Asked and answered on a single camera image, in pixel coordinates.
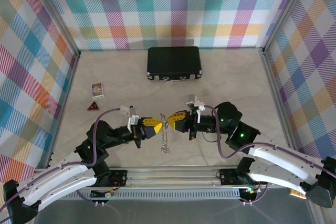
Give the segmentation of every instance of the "warning triangle sign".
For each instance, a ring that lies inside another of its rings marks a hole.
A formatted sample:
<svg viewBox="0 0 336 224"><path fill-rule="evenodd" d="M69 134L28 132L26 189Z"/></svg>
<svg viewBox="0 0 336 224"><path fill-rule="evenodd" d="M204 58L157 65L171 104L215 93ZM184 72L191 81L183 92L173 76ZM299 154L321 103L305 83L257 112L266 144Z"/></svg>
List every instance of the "warning triangle sign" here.
<svg viewBox="0 0 336 224"><path fill-rule="evenodd" d="M99 110L98 105L96 104L96 102L93 102L93 104L91 104L91 106L88 108L88 110Z"/></svg>

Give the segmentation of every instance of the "small box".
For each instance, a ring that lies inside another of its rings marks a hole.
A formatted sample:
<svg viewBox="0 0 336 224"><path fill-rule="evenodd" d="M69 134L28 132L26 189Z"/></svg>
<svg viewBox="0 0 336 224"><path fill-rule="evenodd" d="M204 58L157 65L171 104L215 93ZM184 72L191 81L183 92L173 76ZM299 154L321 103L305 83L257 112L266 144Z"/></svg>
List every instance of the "small box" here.
<svg viewBox="0 0 336 224"><path fill-rule="evenodd" d="M151 47L147 78L151 81L184 81L202 76L198 47Z"/></svg>

